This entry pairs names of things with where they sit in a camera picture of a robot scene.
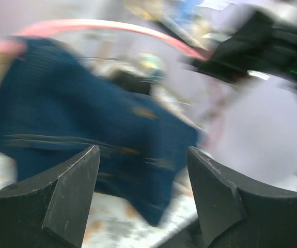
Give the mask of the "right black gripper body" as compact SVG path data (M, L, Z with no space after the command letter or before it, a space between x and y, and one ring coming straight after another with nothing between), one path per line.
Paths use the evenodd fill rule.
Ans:
M191 58L197 72L235 84L249 71L297 83L297 28L256 10L207 60Z

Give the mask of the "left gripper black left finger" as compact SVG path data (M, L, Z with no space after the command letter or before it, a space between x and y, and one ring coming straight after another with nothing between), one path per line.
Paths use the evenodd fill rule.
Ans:
M92 146L0 190L0 247L81 247L100 162Z

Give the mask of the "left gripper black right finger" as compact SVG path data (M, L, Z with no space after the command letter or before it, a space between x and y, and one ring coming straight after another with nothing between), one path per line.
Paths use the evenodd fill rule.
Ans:
M297 247L297 177L275 187L194 147L187 164L198 218L162 247Z

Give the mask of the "blue denim skirt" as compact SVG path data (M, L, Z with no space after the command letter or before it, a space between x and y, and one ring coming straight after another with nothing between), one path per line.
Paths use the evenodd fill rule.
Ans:
M0 85L0 152L16 161L18 179L97 145L96 190L126 199L158 225L197 130L150 96L89 72L56 41L21 41L26 51Z

